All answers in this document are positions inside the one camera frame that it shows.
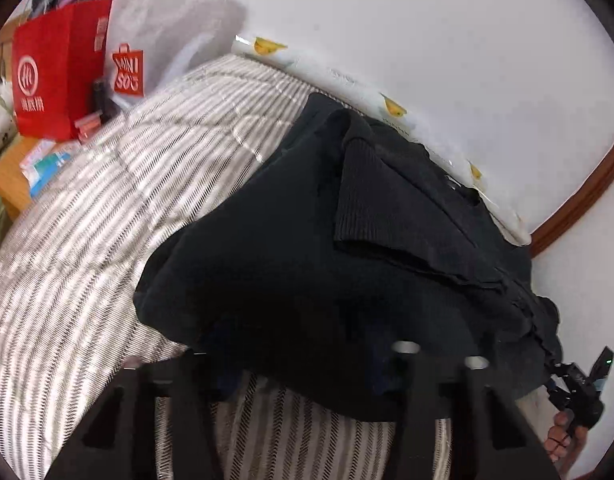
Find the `black garment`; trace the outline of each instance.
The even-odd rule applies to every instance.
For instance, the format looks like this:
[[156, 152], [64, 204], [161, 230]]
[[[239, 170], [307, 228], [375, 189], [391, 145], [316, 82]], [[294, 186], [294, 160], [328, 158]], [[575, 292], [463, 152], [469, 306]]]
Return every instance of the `black garment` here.
[[558, 311], [529, 280], [527, 249], [423, 146], [313, 94], [241, 190], [153, 253], [134, 303], [172, 340], [395, 420], [396, 340], [484, 355], [515, 397], [545, 382]]

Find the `quilted bedding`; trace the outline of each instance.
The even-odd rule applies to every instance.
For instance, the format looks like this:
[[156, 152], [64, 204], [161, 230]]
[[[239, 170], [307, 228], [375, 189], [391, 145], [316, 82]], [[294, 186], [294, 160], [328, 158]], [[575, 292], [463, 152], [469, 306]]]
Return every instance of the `quilted bedding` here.
[[[252, 60], [210, 62], [108, 124], [22, 215], [0, 251], [0, 451], [21, 479], [43, 478], [127, 356], [183, 351], [136, 320], [146, 260], [256, 171], [313, 90]], [[226, 479], [379, 479], [394, 430], [246, 373], [213, 414]], [[164, 399], [157, 420], [171, 478]], [[438, 421], [435, 478], [449, 443]]]

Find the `white plastic bag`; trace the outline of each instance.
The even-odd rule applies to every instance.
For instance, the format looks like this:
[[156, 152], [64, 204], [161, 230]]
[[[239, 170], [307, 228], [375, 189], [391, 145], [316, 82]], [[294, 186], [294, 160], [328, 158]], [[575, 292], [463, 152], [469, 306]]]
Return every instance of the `white plastic bag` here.
[[135, 104], [215, 57], [225, 0], [114, 0], [104, 60], [112, 99]]

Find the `bed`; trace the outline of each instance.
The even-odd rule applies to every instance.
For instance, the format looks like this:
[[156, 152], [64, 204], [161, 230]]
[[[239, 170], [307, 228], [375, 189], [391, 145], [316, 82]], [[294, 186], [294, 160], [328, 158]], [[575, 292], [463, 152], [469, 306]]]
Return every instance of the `bed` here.
[[[136, 320], [144, 264], [256, 171], [313, 90], [253, 60], [210, 62], [107, 124], [23, 213], [0, 251], [0, 452], [20, 479], [43, 478], [127, 356], [183, 351]], [[159, 406], [159, 478], [171, 478], [166, 401]], [[394, 432], [247, 374], [213, 413], [233, 479], [374, 480]], [[436, 430], [440, 479], [449, 474], [449, 422]], [[295, 445], [277, 453], [289, 434]]]

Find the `human hand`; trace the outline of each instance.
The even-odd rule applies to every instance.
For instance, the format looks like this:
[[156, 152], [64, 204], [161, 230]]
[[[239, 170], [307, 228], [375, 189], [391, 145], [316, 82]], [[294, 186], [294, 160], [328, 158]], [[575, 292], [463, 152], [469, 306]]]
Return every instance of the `human hand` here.
[[567, 412], [559, 412], [554, 416], [554, 425], [547, 433], [543, 446], [549, 458], [555, 463], [561, 476], [566, 475], [576, 462], [580, 452], [587, 443], [588, 428], [579, 426], [574, 437], [567, 434], [570, 418]]

